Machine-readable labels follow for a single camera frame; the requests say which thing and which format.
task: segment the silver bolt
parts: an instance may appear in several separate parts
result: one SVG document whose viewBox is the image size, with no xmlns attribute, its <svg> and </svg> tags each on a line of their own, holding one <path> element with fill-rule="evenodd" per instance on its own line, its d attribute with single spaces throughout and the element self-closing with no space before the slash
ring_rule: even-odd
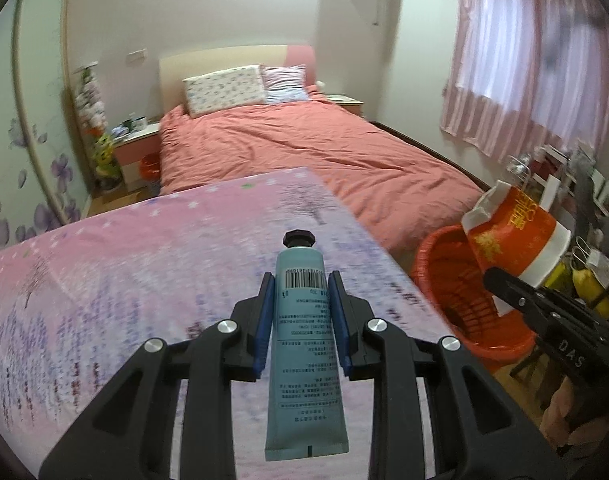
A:
<svg viewBox="0 0 609 480">
<path fill-rule="evenodd" d="M 460 340 L 457 337 L 449 336 L 442 339 L 442 346 L 448 351 L 455 352 L 460 349 Z"/>
<path fill-rule="evenodd" d="M 225 319 L 218 323 L 218 330 L 223 334 L 230 334 L 238 330 L 238 324 L 233 319 Z"/>
<path fill-rule="evenodd" d="M 371 332 L 384 332 L 388 326 L 386 321 L 379 317 L 370 319 L 366 325 Z"/>
<path fill-rule="evenodd" d="M 162 350 L 163 346 L 164 343 L 162 342 L 162 339 L 158 339 L 157 337 L 149 339 L 149 341 L 144 343 L 144 349 L 147 352 L 151 352 L 152 354 L 155 354 L 155 352 L 159 352 L 160 350 Z"/>
</svg>

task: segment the blue hand cream tube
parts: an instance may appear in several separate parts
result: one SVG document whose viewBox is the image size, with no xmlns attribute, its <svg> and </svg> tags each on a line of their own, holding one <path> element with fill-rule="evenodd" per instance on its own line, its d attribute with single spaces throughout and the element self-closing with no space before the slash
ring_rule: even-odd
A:
<svg viewBox="0 0 609 480">
<path fill-rule="evenodd" d="M 268 397 L 267 461 L 348 452 L 322 254 L 308 231 L 284 235 Z"/>
</svg>

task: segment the black cap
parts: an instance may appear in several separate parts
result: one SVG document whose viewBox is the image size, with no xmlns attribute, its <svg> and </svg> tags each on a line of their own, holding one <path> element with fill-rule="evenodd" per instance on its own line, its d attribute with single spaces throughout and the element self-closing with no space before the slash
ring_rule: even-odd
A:
<svg viewBox="0 0 609 480">
<path fill-rule="evenodd" d="M 296 229 L 295 231 L 289 231 L 284 235 L 282 243 L 286 247 L 313 247 L 315 243 L 315 236 L 310 231 L 303 229 Z"/>
</svg>

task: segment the sheer curtain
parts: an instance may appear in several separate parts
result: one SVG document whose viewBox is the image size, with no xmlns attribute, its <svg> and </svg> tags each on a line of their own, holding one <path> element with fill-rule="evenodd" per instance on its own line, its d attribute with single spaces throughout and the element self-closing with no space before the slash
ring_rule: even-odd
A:
<svg viewBox="0 0 609 480">
<path fill-rule="evenodd" d="M 597 149 L 608 116 L 598 0 L 460 0 L 444 131 L 504 161 L 544 143 Z"/>
</svg>

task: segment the cream headboard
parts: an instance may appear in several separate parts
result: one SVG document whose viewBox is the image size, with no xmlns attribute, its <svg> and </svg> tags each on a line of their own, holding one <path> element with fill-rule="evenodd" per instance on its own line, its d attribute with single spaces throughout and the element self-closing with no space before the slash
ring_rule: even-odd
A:
<svg viewBox="0 0 609 480">
<path fill-rule="evenodd" d="M 182 79 L 253 64 L 305 64 L 306 84 L 315 83 L 315 54 L 308 45 L 253 45 L 196 50 L 160 59 L 160 90 L 164 112 L 185 102 Z"/>
</svg>

